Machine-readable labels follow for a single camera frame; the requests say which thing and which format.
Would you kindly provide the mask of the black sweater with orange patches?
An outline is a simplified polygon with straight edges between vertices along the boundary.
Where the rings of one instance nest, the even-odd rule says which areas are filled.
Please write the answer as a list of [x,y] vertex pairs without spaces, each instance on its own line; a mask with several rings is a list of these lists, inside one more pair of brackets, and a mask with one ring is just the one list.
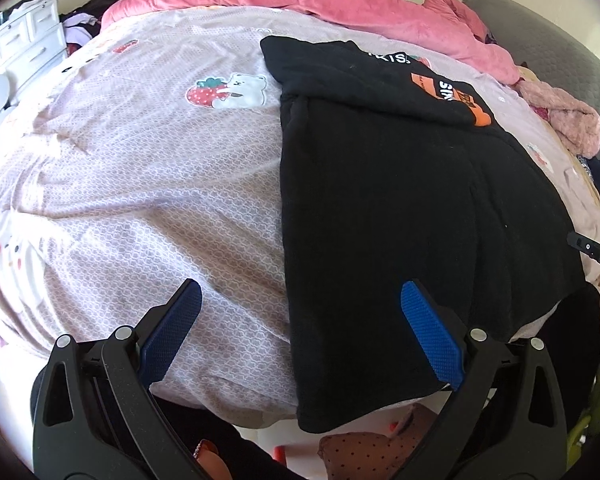
[[470,84],[402,52],[262,41],[282,88],[279,179],[300,427],[447,386],[401,308],[419,282],[509,341],[584,285],[556,188]]

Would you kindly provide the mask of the dark clothes pile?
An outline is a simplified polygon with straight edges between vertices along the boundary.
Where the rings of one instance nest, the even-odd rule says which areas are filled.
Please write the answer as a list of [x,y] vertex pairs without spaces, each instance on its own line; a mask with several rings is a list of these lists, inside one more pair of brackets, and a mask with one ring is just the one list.
[[59,15],[68,56],[73,55],[100,33],[102,17],[117,1],[119,0],[88,0],[83,6]]

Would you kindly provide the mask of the pink fuzzy garment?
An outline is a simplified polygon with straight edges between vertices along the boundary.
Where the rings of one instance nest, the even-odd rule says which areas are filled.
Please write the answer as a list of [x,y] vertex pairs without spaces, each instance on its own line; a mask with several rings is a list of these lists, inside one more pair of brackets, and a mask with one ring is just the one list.
[[566,90],[544,81],[521,79],[514,85],[532,108],[546,111],[545,121],[573,155],[590,159],[600,151],[600,114]]

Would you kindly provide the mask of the yellow blanket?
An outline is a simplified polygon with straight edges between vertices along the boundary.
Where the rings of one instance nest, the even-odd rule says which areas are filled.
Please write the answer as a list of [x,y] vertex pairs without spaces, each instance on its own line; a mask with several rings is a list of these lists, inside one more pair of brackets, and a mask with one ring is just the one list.
[[[528,67],[518,66],[518,72],[520,73],[520,79],[540,81],[539,78],[535,75],[535,73],[533,73],[532,70],[530,70],[530,68]],[[532,107],[530,108],[535,112],[535,114],[539,116],[539,118],[541,118],[544,126],[547,128],[548,134],[550,136],[554,136],[559,141],[560,145],[566,150],[569,156],[573,159],[573,172],[579,178],[583,179],[584,185],[590,190],[593,196],[594,203],[596,203],[596,205],[600,207],[600,160],[598,160],[596,156],[587,159],[580,155],[573,155],[570,151],[568,151],[568,148],[566,148],[565,145],[562,144],[562,139],[554,131],[552,126],[545,121],[546,111],[538,110],[537,108]]]

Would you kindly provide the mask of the grey quilted headboard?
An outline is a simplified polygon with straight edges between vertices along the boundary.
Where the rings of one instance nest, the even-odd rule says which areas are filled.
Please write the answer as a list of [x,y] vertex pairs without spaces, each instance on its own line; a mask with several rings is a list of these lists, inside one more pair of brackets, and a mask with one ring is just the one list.
[[600,114],[600,59],[568,32],[513,0],[463,0],[518,65]]

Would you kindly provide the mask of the lilac printed bed sheet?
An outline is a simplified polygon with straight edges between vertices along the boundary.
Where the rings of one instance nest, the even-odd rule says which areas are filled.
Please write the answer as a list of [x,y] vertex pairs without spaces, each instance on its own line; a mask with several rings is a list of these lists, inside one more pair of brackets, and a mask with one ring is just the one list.
[[402,52],[470,84],[554,185],[571,231],[600,240],[600,207],[573,159],[492,76],[294,11],[162,11],[107,27],[0,132],[5,340],[46,353],[63,333],[105,337],[190,278],[201,314],[156,393],[240,426],[297,417],[269,36]]

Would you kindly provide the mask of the pink fluffy duvet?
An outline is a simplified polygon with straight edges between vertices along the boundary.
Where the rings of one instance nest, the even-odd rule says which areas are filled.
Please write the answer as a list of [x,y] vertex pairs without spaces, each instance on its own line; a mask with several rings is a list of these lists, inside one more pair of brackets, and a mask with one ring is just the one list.
[[439,52],[512,86],[519,70],[507,50],[486,41],[488,28],[460,0],[119,0],[102,26],[122,18],[193,6],[263,6],[313,15],[320,20]]

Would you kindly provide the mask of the white drawer cabinet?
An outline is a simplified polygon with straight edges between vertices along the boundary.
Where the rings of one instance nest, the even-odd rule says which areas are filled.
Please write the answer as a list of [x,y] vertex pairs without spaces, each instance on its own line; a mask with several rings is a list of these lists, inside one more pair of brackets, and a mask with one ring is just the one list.
[[66,40],[58,0],[32,0],[12,12],[0,26],[0,75],[6,75],[10,95],[66,57]]

